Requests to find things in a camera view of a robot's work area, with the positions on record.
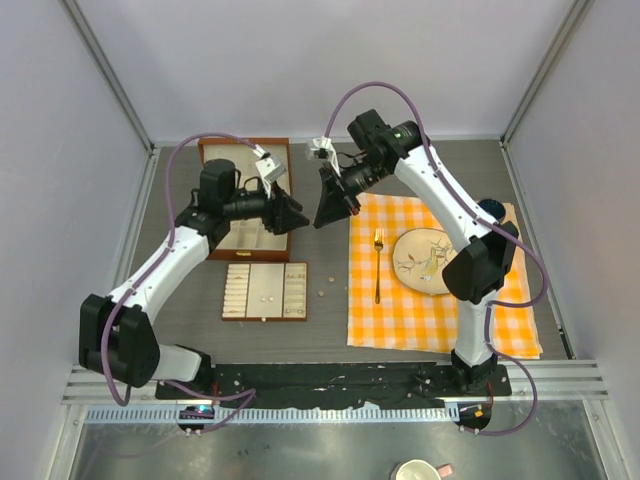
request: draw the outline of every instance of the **white wall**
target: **white wall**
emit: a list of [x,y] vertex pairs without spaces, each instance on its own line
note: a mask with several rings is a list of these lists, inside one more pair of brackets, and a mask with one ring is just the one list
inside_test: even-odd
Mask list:
[[[501,134],[571,0],[80,0],[149,134],[317,136],[351,87],[406,90],[431,135]],[[397,123],[391,93],[366,93]]]
[[513,143],[569,338],[580,356],[598,360],[636,455],[638,19],[638,1],[594,2]]
[[0,476],[43,478],[78,316],[113,281],[145,154],[58,2],[0,16]]

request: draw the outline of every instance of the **pink mug handle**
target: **pink mug handle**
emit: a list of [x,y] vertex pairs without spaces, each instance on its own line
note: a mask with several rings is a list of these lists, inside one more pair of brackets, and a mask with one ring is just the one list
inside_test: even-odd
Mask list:
[[438,475],[440,475],[442,478],[448,477],[449,475],[453,474],[453,467],[450,463],[442,465],[441,467],[436,468],[436,470],[438,471]]

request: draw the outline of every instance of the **wooden table surface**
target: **wooden table surface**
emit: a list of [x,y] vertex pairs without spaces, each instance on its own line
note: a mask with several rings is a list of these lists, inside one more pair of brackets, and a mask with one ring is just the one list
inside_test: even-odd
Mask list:
[[[452,141],[436,143],[438,153],[453,175],[474,198],[492,197],[516,205],[498,142]],[[351,144],[338,150],[355,152]],[[169,149],[162,151],[136,248],[137,269],[155,251],[167,233],[163,182]],[[293,196],[313,221],[320,198],[317,163],[304,156],[304,145],[291,145]],[[172,172],[171,191],[176,212],[189,203],[201,169],[195,147],[179,155]],[[387,178],[370,190],[385,195],[415,196],[395,178]],[[169,298],[156,319],[158,340],[209,353],[214,363],[268,362],[365,362],[446,360],[446,354],[348,347],[347,284],[349,222],[344,220],[320,230],[307,227],[293,232],[291,261],[309,264],[308,321],[303,323],[222,322],[222,298],[227,262],[206,261],[196,267]],[[532,294],[540,287],[535,264],[528,263]],[[318,291],[325,292],[323,297]],[[548,302],[534,308],[542,358],[565,359],[555,319]]]

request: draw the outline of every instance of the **fork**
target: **fork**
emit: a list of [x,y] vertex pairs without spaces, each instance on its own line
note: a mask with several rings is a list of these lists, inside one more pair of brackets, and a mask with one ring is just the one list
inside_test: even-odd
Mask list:
[[378,252],[378,267],[376,273],[376,303],[380,303],[380,252],[384,247],[384,229],[376,228],[376,233],[373,237],[373,248]]

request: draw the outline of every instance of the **checkered cloth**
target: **checkered cloth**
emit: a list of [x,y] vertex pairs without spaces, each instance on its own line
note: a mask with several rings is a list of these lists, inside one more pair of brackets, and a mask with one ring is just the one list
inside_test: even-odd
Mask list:
[[[451,294],[426,295],[403,285],[393,271],[396,240],[414,228],[442,230],[421,200],[361,194],[360,214],[351,217],[349,233],[349,335],[348,345],[450,352],[457,337],[457,306]],[[516,223],[513,205],[506,204],[507,220]],[[376,227],[385,230],[380,258],[379,305],[374,303]],[[530,300],[524,252],[516,249],[511,272],[498,297],[522,303]],[[496,307],[494,344],[509,355],[539,358],[542,348],[532,308]]]

